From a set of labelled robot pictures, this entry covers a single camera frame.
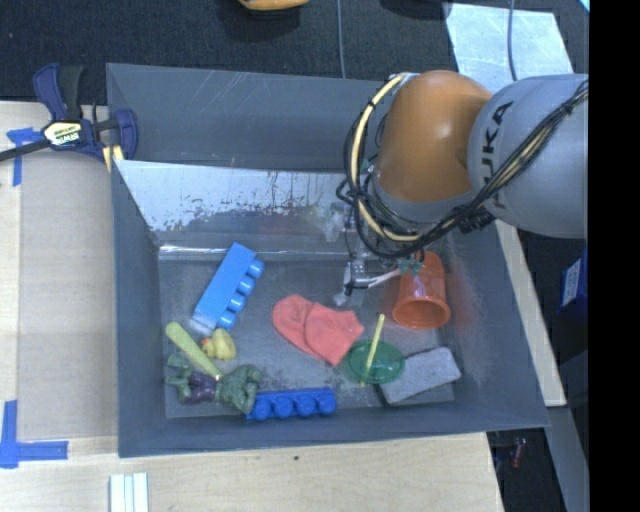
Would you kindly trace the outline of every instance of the pink sponge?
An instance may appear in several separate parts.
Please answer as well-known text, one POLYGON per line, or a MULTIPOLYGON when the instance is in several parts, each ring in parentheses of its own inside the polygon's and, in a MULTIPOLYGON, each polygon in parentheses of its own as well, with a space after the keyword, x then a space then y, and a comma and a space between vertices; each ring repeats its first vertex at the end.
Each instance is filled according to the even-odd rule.
POLYGON ((335 311, 299 295, 276 303, 276 330, 300 350, 337 366, 364 332, 353 311, 335 311))

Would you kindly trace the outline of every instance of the toy figure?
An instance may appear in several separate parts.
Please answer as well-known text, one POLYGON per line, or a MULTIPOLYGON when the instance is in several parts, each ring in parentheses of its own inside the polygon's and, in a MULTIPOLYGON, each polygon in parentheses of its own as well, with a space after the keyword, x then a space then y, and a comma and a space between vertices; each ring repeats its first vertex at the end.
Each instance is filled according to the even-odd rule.
POLYGON ((197 404, 207 401, 226 402, 244 414, 253 409, 258 392, 258 383, 262 378, 260 371, 253 365, 242 365, 219 380, 193 371, 189 361, 180 354, 172 354, 167 361, 169 366, 180 372, 167 377, 166 383, 178 388, 178 400, 183 404, 197 404))

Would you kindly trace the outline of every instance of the black floor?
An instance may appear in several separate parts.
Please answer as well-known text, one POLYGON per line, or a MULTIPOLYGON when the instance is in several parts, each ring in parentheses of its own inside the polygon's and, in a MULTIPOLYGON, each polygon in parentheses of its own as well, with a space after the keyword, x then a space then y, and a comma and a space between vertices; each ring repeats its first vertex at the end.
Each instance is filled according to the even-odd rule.
MULTIPOLYGON (((506 8, 509 0, 461 3, 506 8)), ((341 16, 337 5, 311 0, 294 15, 260 19, 237 0, 0 0, 0 99, 35 100, 33 74, 51 62, 86 68, 82 104, 106 104, 107 62, 370 80, 397 71, 456 70, 440 2, 342 0, 341 16)), ((515 6, 553 12, 574 71, 589 72, 589 14, 579 0, 518 0, 515 6)), ((562 364, 587 348, 586 326, 557 312, 562 271, 580 258, 584 241, 520 235, 562 364)), ((588 457, 588 402, 574 415, 588 457)), ((507 512, 564 512, 544 431, 490 437, 499 445, 507 512), (518 469, 512 467, 515 437, 526 440, 518 469)))

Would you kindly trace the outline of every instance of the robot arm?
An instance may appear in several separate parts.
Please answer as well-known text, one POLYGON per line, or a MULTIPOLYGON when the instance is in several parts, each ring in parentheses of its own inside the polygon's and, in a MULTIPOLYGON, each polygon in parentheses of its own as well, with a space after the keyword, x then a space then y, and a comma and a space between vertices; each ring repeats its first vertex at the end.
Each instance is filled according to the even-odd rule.
POLYGON ((493 96, 450 71, 392 76, 347 140, 349 192, 338 196, 364 245, 387 259, 495 218, 586 238, 587 108, 586 75, 520 80, 493 96), (362 179, 363 133, 394 89, 378 158, 362 179))

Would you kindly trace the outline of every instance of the yellow stick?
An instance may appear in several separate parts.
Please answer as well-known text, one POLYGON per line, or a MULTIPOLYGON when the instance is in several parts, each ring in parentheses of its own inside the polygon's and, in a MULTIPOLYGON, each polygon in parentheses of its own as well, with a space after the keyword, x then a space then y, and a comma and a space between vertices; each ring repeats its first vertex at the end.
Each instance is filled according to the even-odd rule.
POLYGON ((189 333, 185 331, 178 322, 169 322, 165 327, 165 332, 169 339, 186 354, 193 364, 198 365, 215 379, 219 379, 222 376, 222 372, 218 370, 216 365, 211 362, 198 344, 193 341, 193 338, 189 336, 189 333))
POLYGON ((373 358, 376 355, 378 348, 378 340, 380 339, 380 333, 382 332, 382 324, 384 324, 384 314, 380 313, 378 317, 378 325, 376 325, 376 332, 373 335, 373 341, 371 342, 371 348, 369 349, 369 356, 367 357, 367 365, 365 367, 364 379, 360 382, 360 386, 364 386, 365 381, 369 377, 371 371, 371 365, 373 364, 373 358))

